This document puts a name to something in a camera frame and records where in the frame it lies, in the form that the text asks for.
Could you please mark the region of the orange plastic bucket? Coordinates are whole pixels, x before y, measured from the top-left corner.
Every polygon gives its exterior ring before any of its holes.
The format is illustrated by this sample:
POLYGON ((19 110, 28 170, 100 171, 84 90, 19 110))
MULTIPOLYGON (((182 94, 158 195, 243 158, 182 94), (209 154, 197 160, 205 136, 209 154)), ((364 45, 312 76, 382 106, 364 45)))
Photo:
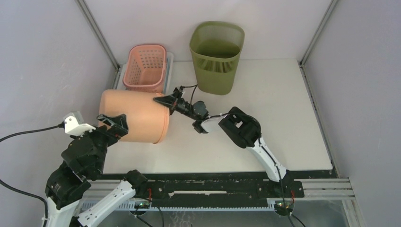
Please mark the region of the orange plastic bucket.
POLYGON ((160 143, 169 126, 169 109, 153 100, 162 93, 109 89, 102 93, 99 113, 109 117, 125 114, 128 134, 123 142, 160 143))

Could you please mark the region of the pink perforated basket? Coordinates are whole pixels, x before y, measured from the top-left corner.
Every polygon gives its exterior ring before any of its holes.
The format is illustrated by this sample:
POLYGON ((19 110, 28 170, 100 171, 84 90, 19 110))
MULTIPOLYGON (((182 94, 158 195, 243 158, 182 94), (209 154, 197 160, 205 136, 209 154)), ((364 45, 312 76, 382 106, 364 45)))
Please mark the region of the pink perforated basket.
POLYGON ((166 66, 165 47, 158 44, 137 45, 129 52, 122 82, 127 90, 162 93, 166 66))

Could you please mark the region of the green plastic waste bin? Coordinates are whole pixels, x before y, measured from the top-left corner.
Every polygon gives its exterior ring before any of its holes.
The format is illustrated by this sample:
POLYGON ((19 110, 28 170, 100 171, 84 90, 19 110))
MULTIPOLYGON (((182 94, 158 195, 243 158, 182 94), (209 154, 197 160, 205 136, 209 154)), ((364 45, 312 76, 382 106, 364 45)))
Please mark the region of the green plastic waste bin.
POLYGON ((244 30, 228 22, 206 21, 195 28, 189 48, 201 91, 221 96, 230 93, 244 39, 244 30))

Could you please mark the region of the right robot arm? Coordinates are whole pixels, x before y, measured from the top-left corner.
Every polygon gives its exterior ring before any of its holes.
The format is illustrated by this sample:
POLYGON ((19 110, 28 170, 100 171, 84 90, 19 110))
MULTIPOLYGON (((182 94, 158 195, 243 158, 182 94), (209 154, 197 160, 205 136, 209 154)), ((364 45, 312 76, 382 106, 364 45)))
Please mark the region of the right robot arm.
POLYGON ((192 126, 199 134, 222 130, 240 148, 249 150, 264 168, 269 180, 274 181, 273 190, 280 197, 292 191, 291 175, 262 137, 259 121, 234 106, 227 113, 210 115, 203 101, 187 102, 183 98, 187 86, 176 87, 172 94, 155 97, 153 100, 169 109, 169 113, 181 113, 194 120, 192 126))

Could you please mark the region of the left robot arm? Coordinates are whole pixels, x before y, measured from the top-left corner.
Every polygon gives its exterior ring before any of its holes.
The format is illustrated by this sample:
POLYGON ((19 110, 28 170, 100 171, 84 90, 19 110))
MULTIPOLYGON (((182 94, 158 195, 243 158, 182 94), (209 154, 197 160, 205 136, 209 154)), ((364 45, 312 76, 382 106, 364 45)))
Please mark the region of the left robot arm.
POLYGON ((61 154, 62 164, 46 183, 47 227, 96 227, 125 201, 142 197, 148 191, 148 179, 138 170, 131 170, 92 208, 75 215, 91 181, 103 175, 108 148, 129 132, 125 114, 115 117, 100 114, 97 120, 103 125, 84 123, 80 112, 71 112, 61 123, 73 140, 61 154))

